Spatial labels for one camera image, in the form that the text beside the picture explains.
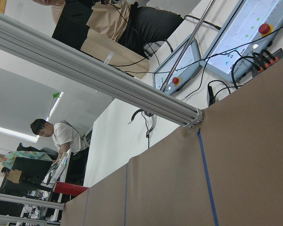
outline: red button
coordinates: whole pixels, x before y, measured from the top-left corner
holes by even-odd
[[[174,77],[173,79],[172,79],[172,83],[173,84],[177,84],[177,83],[179,83],[179,78],[177,78],[177,77]]]
[[[261,34],[267,34],[269,31],[270,31],[270,26],[265,23],[265,24],[262,24],[260,27],[259,27],[259,33]]]

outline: white table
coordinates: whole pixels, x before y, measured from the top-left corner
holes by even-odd
[[[192,15],[201,17],[209,0],[202,0],[192,11]],[[237,0],[218,0],[209,12],[206,21],[222,26],[228,18],[232,9],[236,5]],[[187,18],[168,39],[173,49],[192,33],[197,21]],[[196,39],[199,44],[200,54],[204,55],[211,42],[217,35],[218,30],[203,24],[200,28]],[[278,32],[272,47],[269,49],[275,52],[279,48],[283,48],[283,29]],[[170,54],[170,49],[165,43],[156,53],[159,61],[162,63]],[[150,72],[158,67],[155,57],[150,60]],[[186,95],[196,90],[200,84],[202,70],[198,75],[189,81],[184,88],[175,93],[173,96],[183,99]],[[202,86],[191,98],[185,100],[186,103],[204,109],[207,108],[207,84],[211,80],[221,78],[206,70]],[[249,80],[250,76],[242,79],[241,83]],[[152,74],[146,74],[142,79],[143,82],[152,86]],[[224,85],[218,82],[212,84],[213,91],[224,88]],[[227,90],[218,94],[219,100],[228,95]],[[145,137],[146,127],[145,120],[138,114],[134,121],[128,125],[132,114],[138,108],[120,100],[115,99],[109,107],[95,121],[92,132],[91,146],[87,161],[87,169],[85,174],[84,186],[92,186],[103,178],[125,165],[130,158],[139,155],[147,150],[148,143]],[[157,124],[150,136],[150,146],[156,144],[165,138],[178,127],[170,121],[157,117]]]

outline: teal patterned cloth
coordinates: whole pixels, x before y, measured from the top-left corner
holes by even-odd
[[[2,165],[11,170],[17,157],[52,161],[52,159],[44,152],[15,151],[5,155]]]

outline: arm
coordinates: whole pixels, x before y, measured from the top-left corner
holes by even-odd
[[[62,144],[61,149],[58,151],[58,157],[53,162],[58,161],[62,157],[62,154],[67,152],[69,150],[69,148],[70,148],[69,142],[65,143],[65,144]]]

